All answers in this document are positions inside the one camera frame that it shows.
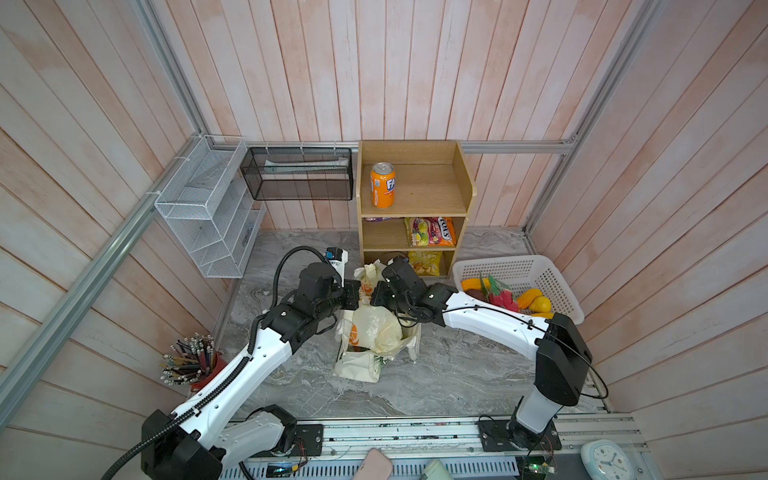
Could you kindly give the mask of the white plastic fruit basket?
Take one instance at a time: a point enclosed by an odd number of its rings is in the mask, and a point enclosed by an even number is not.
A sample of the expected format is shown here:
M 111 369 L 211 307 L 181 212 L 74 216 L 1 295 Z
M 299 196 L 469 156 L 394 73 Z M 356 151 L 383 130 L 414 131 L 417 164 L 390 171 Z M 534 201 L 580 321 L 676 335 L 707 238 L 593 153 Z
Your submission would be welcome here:
M 529 289 L 540 290 L 552 303 L 555 313 L 568 316 L 576 325 L 585 315 L 570 286 L 553 262 L 542 255 L 518 255 L 456 262 L 452 278 L 459 290 L 470 278 L 492 276 L 511 287 L 515 297 Z

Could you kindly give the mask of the cream canvas tote bag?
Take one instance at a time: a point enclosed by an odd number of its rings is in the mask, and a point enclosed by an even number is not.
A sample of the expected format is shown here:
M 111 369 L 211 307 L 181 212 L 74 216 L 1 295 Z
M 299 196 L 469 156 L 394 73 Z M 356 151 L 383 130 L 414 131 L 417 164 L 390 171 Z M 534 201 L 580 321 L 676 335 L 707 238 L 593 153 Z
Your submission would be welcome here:
M 421 340 L 421 326 L 404 320 L 399 320 L 402 327 L 402 349 L 394 357 L 381 357 L 371 351 L 355 351 L 348 346 L 347 335 L 355 311 L 345 310 L 342 319 L 335 327 L 335 338 L 340 342 L 333 367 L 335 376 L 355 381 L 376 383 L 379 381 L 381 370 L 387 361 L 394 360 L 405 350 L 412 361 L 417 359 Z

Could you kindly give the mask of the orange print plastic bag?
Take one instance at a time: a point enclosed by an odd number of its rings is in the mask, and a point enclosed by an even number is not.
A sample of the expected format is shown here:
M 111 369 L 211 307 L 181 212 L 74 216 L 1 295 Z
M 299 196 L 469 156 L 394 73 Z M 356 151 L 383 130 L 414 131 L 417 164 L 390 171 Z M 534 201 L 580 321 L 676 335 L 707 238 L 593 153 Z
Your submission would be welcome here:
M 347 340 L 355 351 L 367 350 L 389 358 L 402 349 L 403 333 L 392 312 L 372 303 L 375 287 L 384 280 L 384 268 L 385 265 L 376 260 L 355 270 L 354 279 L 360 282 L 359 307 L 353 313 Z

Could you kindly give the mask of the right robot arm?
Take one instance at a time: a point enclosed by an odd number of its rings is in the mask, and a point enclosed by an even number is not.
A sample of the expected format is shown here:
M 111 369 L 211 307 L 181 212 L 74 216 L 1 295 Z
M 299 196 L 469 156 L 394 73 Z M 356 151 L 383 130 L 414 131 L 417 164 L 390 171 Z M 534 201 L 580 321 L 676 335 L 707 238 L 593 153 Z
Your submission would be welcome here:
M 387 308 L 401 320 L 472 332 L 532 360 L 533 386 L 505 427 L 509 442 L 520 449 L 538 448 L 554 431 L 560 410 L 579 403 L 592 369 L 592 354 L 568 316 L 556 313 L 546 319 L 524 315 L 450 285 L 428 285 L 402 259 L 384 268 L 371 304 Z

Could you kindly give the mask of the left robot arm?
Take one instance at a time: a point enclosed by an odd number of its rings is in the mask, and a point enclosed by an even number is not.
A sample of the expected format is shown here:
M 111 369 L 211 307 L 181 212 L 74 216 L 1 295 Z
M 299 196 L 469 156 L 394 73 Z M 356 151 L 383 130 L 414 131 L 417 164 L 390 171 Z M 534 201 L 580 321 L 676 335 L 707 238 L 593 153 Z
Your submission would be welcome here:
M 306 250 L 317 260 L 300 272 L 297 289 L 273 299 L 252 323 L 246 346 L 198 393 L 169 414 L 157 410 L 150 415 L 141 441 L 119 457 L 104 478 L 114 478 L 139 457 L 142 472 L 151 479 L 216 479 L 259 450 L 292 444 L 293 419 L 275 406 L 239 426 L 230 420 L 277 367 L 324 333 L 322 321 L 338 320 L 343 311 L 358 306 L 359 284 L 344 278 L 347 251 Z

